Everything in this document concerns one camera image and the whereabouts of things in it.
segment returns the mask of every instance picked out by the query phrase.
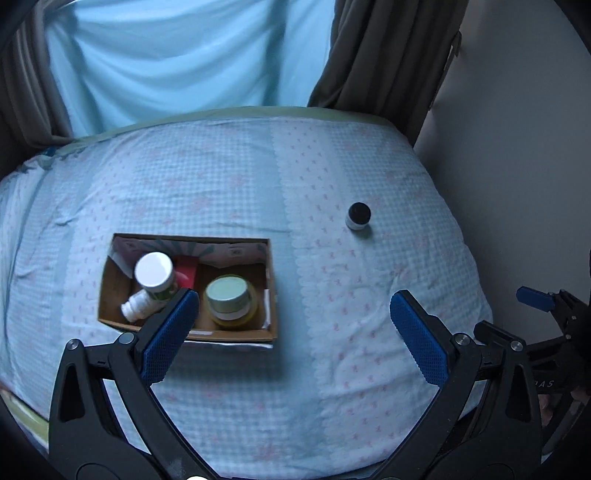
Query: curtain fold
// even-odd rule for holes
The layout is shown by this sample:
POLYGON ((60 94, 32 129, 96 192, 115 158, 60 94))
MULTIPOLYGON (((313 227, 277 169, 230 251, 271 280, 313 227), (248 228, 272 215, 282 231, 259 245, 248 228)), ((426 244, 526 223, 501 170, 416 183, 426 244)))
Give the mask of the curtain fold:
POLYGON ((329 59, 308 106, 390 120, 414 145, 468 0, 336 0, 329 59))
MULTIPOLYGON (((0 116, 12 151, 27 157, 52 145, 72 141, 70 120, 50 71, 45 15, 72 0, 40 0, 27 15, 0 57, 0 116)), ((14 162, 2 158, 0 162, 14 162)))

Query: black bottle cap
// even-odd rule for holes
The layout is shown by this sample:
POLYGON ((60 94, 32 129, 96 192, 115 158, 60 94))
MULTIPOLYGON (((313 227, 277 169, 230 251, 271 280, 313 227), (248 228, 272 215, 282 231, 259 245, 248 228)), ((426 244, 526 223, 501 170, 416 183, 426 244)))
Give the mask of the black bottle cap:
POLYGON ((371 210, 364 203, 354 203, 349 208, 349 218, 353 223, 357 223, 357 225, 365 225, 366 223, 369 223, 371 210))

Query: blue gripper pad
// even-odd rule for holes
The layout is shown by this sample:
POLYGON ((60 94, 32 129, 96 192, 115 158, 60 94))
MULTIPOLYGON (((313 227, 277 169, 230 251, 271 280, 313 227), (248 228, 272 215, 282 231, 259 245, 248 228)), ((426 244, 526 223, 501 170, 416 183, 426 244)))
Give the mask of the blue gripper pad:
POLYGON ((144 349, 139 376, 147 385, 161 382, 173 363, 199 311, 199 295, 188 290, 144 349))
POLYGON ((515 294, 520 303, 524 303, 542 312, 549 312, 554 310, 556 304, 552 295, 534 290, 529 287, 520 287, 515 294))
POLYGON ((439 341, 433 335, 432 329, 426 321, 436 320, 443 327, 443 331, 449 334, 445 325, 436 317, 429 318, 427 312, 419 305, 410 292, 404 291, 415 306, 404 297, 402 291, 395 293, 390 301, 390 318, 399 331, 414 361, 423 373, 425 380, 439 388, 447 381, 449 376, 449 354, 443 349, 439 341))

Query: bed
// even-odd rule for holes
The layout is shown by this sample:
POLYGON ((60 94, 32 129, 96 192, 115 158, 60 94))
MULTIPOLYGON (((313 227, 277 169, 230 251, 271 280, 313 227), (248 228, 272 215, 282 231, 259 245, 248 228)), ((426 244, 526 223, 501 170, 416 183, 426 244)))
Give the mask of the bed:
POLYGON ((0 183, 0 381, 41 417, 65 343, 118 335, 96 320, 114 232, 272 241, 275 346, 185 345, 153 386, 223 476, 318 478, 389 456, 437 391, 390 321, 396 291, 452 333, 492 318, 456 221, 388 122, 267 107, 134 125, 48 149, 0 183), (358 201, 372 209, 362 235, 344 221, 358 201))

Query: cardboard box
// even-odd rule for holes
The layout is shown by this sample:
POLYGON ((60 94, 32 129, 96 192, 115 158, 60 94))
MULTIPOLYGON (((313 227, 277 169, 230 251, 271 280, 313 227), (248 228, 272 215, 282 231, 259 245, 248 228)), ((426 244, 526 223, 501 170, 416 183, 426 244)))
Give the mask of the cardboard box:
POLYGON ((199 294, 200 311, 194 328, 187 335, 188 341, 271 346, 277 338, 277 312, 269 239, 116 233, 111 242, 100 286, 100 322, 121 332, 137 332, 141 328, 144 320, 128 323, 121 313, 121 304, 140 288, 134 279, 135 263, 146 253, 154 251, 163 252, 171 258, 178 255, 199 258, 194 290, 199 294), (205 287, 225 274, 236 274, 247 279, 257 293, 257 314, 240 330, 222 330, 203 308, 205 287))

